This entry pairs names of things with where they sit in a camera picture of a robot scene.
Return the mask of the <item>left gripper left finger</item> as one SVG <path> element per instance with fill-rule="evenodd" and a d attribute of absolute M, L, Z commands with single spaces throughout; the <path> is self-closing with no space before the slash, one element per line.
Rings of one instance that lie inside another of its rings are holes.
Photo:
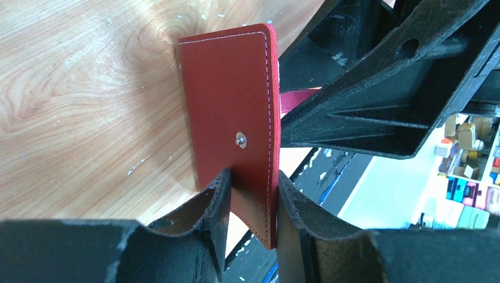
<path fill-rule="evenodd" d="M 207 187 L 148 227 L 162 235 L 161 282 L 221 282 L 232 175 L 222 169 Z"/>

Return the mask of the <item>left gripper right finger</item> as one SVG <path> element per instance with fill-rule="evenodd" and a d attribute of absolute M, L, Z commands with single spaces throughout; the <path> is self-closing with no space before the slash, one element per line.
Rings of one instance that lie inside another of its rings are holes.
<path fill-rule="evenodd" d="M 316 241 L 334 241 L 361 229 L 334 216 L 300 192 L 282 171 L 277 201 L 279 282 L 321 282 Z"/>

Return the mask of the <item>red leather card holder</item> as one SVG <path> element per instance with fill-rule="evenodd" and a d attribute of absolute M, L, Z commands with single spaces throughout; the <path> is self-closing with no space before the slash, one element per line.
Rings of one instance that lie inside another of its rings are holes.
<path fill-rule="evenodd" d="M 231 211 L 274 249 L 281 117 L 316 89 L 280 91 L 270 24 L 184 37 L 177 50 L 198 185 L 229 168 Z"/>

